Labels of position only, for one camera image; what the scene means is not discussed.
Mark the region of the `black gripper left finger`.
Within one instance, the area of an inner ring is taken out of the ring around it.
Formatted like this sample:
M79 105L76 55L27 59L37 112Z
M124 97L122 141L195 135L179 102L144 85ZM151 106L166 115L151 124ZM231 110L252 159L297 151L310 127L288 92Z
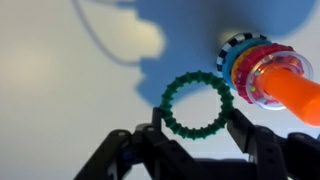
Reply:
M134 133L113 130L74 180L122 180L134 165L143 164L153 180L212 180L213 176L175 140L161 130L161 110Z

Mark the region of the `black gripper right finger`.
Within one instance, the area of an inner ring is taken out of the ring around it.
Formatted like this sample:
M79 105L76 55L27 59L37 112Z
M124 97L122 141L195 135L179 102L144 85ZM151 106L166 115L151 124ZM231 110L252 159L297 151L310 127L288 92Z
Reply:
M257 180L320 180L320 142L304 133L286 138L253 125L238 109L230 113L227 130L256 167Z

